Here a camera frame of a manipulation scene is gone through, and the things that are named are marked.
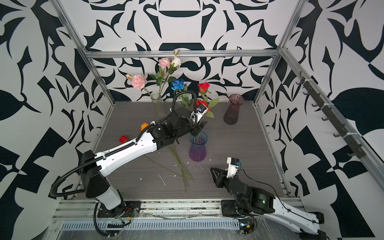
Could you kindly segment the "purple blue glass vase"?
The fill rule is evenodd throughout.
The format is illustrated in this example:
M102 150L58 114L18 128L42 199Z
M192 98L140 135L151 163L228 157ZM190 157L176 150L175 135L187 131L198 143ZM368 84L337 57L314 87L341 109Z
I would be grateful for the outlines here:
M207 156L206 143L208 142L208 135L206 132L201 131L196 137L189 136L191 142L189 157L194 162L202 162Z

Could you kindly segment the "clear ribbed glass vase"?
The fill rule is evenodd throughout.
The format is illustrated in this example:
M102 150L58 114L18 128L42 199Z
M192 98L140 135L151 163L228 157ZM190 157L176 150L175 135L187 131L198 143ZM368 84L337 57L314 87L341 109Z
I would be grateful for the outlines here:
M163 103L161 94L156 93L156 92L152 92L151 93L151 101L154 104L155 118L157 120L163 119L167 115L167 112L166 112L165 105Z

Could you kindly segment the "small red artificial rose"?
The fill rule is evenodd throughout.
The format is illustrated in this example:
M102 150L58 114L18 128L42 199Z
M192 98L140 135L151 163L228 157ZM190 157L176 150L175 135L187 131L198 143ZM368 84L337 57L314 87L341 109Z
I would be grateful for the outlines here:
M209 103L210 104L209 107L211 108L211 107L214 107L215 105L217 105L219 103L220 99L216 98L216 99L209 100L209 98L207 96L207 93L210 93L209 88L210 88L210 84L207 82L202 83L202 84L198 84L199 93L202 97L201 100L204 100L207 103Z

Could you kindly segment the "blue artificial rose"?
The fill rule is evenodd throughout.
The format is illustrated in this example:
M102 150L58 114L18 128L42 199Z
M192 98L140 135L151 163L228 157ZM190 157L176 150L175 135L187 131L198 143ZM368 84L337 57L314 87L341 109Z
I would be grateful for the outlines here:
M185 83L183 79L178 79L174 82L172 82L171 85L172 90L174 91L175 95L185 92L188 89L188 85ZM191 96L191 94L186 93L186 94L180 94L176 97L177 99L177 104L185 109L190 109L194 100Z

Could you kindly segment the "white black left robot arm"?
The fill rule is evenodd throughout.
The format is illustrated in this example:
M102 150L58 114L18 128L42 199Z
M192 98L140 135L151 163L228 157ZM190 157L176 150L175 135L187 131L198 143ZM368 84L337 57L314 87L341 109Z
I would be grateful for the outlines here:
M206 124L203 116L208 111L207 104L198 103L195 92L177 93L173 98L170 112L164 118L151 122L136 138L127 143L104 152L91 154L82 164L55 180L50 189L50 195L65 197L84 193L87 198L93 198L97 204L102 204L111 217L118 219L121 222L121 228L130 225L130 222L122 219L127 205L121 193L110 184L107 177L123 165L167 147L184 135L198 135ZM81 176L83 189L59 193L59 186L74 173Z

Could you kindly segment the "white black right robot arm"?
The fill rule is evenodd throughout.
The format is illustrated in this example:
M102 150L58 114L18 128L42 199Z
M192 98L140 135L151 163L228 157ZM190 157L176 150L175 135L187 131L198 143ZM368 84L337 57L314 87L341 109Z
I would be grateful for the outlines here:
M251 233L257 226L256 217L280 224L296 233L301 240L326 240L320 225L325 222L320 212L304 212L292 207L268 191L243 183L237 175L227 176L229 171L210 169L217 188L225 189L232 200L222 200L222 215L239 220L240 231Z

